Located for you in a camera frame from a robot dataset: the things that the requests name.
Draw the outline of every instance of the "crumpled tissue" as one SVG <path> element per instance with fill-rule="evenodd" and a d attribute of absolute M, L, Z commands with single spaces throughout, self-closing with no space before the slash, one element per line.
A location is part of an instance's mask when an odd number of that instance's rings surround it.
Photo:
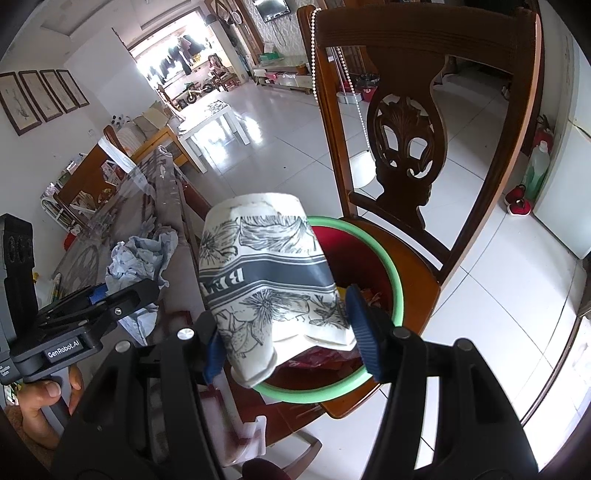
<path fill-rule="evenodd" d="M 112 262 L 105 277 L 108 294 L 146 278 L 156 280 L 160 290 L 168 287 L 162 272 L 168 267 L 177 245 L 177 232 L 165 226 L 156 230 L 153 239 L 130 236 L 129 241 L 118 242 L 111 252 Z M 152 303 L 119 322 L 140 345 L 146 346 L 146 338 L 156 326 L 157 315 L 158 306 Z"/>

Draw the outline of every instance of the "chair seat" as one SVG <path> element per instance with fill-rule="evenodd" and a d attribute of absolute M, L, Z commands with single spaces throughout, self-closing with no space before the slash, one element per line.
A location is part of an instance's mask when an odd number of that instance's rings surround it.
<path fill-rule="evenodd" d="M 343 218 L 375 238 L 396 266 L 404 295 L 403 325 L 415 333 L 422 333 L 429 321 L 440 287 L 433 273 L 412 248 L 378 225 L 362 218 Z M 379 388 L 373 380 L 334 400 L 322 402 L 323 409 L 334 419 L 342 419 L 361 406 Z"/>
<path fill-rule="evenodd" d="M 388 253 L 402 282 L 404 295 L 403 325 L 421 334 L 429 321 L 441 288 L 431 269 L 412 248 L 375 223 L 362 218 L 343 220 L 375 238 Z"/>

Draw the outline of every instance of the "white refrigerator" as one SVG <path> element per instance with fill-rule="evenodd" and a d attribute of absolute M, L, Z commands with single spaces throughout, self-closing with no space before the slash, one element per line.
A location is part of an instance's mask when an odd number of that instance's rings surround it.
<path fill-rule="evenodd" d="M 562 91 L 551 167 L 534 214 L 577 257 L 591 252 L 591 67 L 570 31 L 562 33 Z"/>

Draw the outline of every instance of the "white side table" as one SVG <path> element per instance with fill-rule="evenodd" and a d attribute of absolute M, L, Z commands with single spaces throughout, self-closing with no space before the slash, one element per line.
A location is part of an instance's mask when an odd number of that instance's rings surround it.
<path fill-rule="evenodd" d="M 191 111 L 190 114 L 187 115 L 187 119 L 178 126 L 178 140 L 191 156 L 191 159 L 195 162 L 197 168 L 199 168 L 202 173 L 205 173 L 207 172 L 207 168 L 199 158 L 202 154 L 201 150 L 193 141 L 192 136 L 205 127 L 209 122 L 213 122 L 223 116 L 228 122 L 228 125 L 230 125 L 230 130 L 232 130 L 233 133 L 238 132 L 238 135 L 240 135 L 240 138 L 245 145 L 248 145 L 250 140 L 246 136 L 242 125 L 236 118 L 232 107 L 226 102 L 216 100 L 199 111 L 196 110 L 196 107 L 197 105 L 193 107 L 195 113 Z"/>

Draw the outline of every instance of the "screw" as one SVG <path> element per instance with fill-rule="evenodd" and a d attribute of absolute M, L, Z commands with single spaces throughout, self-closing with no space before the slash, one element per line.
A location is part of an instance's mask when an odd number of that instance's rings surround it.
<path fill-rule="evenodd" d="M 464 350 L 465 352 L 469 352 L 470 350 L 472 350 L 472 348 L 474 347 L 473 343 L 468 340 L 467 338 L 460 338 L 457 341 L 457 347 L 460 350 Z"/>
<path fill-rule="evenodd" d="M 190 340 L 195 335 L 195 332 L 191 328 L 181 328 L 177 332 L 177 337 L 180 340 Z"/>
<path fill-rule="evenodd" d="M 131 347 L 131 343 L 127 340 L 121 340 L 117 345 L 115 345 L 115 351 L 117 353 L 125 353 Z"/>
<path fill-rule="evenodd" d="M 404 327 L 396 327 L 394 329 L 394 336 L 401 340 L 406 340 L 407 338 L 410 338 L 410 332 Z"/>

